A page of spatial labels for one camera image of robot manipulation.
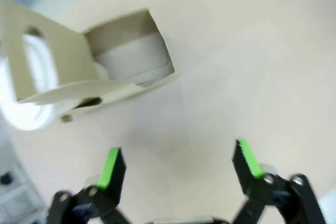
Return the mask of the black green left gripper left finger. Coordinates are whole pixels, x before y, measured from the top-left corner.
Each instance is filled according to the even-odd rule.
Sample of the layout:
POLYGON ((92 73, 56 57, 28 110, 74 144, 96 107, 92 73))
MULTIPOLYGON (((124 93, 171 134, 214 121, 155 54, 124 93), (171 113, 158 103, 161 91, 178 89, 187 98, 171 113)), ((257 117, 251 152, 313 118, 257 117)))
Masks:
POLYGON ((94 218, 103 223, 129 223, 118 210, 126 168, 121 148, 111 148, 96 184, 76 194, 65 190, 54 194, 48 223, 88 223, 94 218))

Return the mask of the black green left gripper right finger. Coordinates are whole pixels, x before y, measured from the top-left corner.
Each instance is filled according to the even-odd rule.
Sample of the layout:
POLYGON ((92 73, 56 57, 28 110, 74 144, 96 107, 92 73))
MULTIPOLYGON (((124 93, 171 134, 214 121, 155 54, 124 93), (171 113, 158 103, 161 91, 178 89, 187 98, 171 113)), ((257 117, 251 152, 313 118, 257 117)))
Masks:
POLYGON ((326 223, 316 195, 304 174, 289 180, 264 171, 246 139, 237 139, 233 165, 247 200, 233 223, 257 223, 266 206, 274 206, 284 223, 326 223))

